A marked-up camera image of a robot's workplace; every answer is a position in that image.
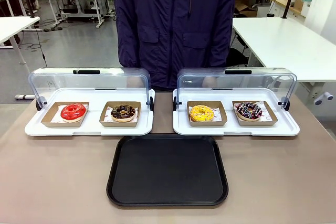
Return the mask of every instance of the navy blue jacket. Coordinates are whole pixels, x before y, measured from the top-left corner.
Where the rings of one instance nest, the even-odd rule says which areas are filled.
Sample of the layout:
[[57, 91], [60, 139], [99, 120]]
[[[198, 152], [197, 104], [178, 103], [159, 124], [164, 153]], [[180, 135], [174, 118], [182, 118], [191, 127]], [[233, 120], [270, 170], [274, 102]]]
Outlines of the navy blue jacket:
[[175, 88], [182, 68], [223, 67], [235, 0], [114, 0], [118, 55], [152, 85]]

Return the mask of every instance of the yellow donut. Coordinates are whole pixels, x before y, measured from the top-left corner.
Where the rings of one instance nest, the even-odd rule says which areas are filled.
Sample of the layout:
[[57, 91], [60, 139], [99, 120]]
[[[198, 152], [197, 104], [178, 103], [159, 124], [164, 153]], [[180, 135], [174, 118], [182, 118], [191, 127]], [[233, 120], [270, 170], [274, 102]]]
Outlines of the yellow donut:
[[197, 105], [192, 107], [190, 117], [194, 122], [210, 122], [214, 118], [214, 111], [207, 106]]

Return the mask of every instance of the chocolate donut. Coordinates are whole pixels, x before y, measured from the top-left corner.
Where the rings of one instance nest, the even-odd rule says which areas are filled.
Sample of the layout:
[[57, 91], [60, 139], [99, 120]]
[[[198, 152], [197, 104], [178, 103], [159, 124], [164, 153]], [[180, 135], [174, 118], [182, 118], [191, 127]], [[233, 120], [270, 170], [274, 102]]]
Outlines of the chocolate donut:
[[128, 105], [120, 105], [112, 109], [111, 115], [117, 122], [129, 122], [135, 117], [135, 108]]
[[246, 121], [257, 121], [262, 115], [262, 109], [252, 102], [242, 102], [237, 107], [238, 115]]

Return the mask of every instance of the jacket pocket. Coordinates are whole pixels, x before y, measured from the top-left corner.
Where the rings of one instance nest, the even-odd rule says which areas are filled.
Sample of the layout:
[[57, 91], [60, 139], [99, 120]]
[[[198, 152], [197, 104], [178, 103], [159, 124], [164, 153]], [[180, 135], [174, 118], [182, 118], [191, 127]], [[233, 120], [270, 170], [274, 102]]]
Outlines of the jacket pocket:
[[159, 54], [159, 29], [150, 26], [138, 26], [140, 66], [150, 75], [157, 71]]
[[183, 67], [199, 68], [206, 64], [210, 33], [183, 34]]

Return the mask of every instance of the transparent cover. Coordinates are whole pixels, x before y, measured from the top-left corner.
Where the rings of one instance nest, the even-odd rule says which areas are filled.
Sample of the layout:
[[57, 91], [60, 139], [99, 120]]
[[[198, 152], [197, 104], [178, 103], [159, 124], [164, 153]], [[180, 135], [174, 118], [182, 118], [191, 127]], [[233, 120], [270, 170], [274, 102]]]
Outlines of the transparent cover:
[[297, 77], [284, 68], [183, 69], [177, 78], [177, 106], [180, 96], [199, 90], [249, 89], [271, 90], [285, 107], [295, 88]]
[[145, 93], [149, 104], [150, 78], [138, 68], [40, 68], [29, 75], [29, 84], [42, 108], [60, 89], [118, 90]]

